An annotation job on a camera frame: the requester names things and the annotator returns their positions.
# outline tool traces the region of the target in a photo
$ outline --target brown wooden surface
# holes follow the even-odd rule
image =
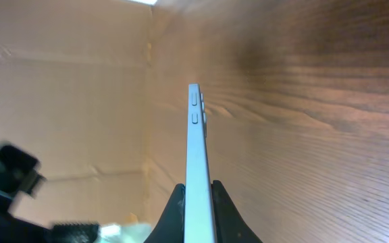
[[[150,217],[184,182],[187,84],[211,178],[264,242],[389,242],[389,0],[160,0]]]

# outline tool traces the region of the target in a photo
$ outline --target blurry black object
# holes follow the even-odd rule
[[[211,188],[217,242],[262,243],[242,219],[223,184],[215,180]],[[184,242],[184,190],[183,184],[176,185],[159,222],[145,243]]]
[[[98,224],[55,225],[43,228],[9,214],[17,193],[32,195],[43,176],[34,170],[39,162],[20,149],[0,146],[0,243],[92,243],[98,237]]]

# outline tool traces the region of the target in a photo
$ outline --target brown cardboard surface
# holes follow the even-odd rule
[[[0,1],[0,140],[39,158],[49,180],[16,215],[142,219],[150,21],[149,6],[127,1]]]

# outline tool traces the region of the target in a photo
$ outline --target wood grain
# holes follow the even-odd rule
[[[198,82],[211,177],[264,242],[389,242],[389,1],[161,0],[153,18],[153,221],[184,182]]]

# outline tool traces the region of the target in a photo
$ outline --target dark wood stain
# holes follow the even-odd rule
[[[198,82],[211,177],[264,242],[389,242],[389,1],[160,0],[151,40],[152,220]]]

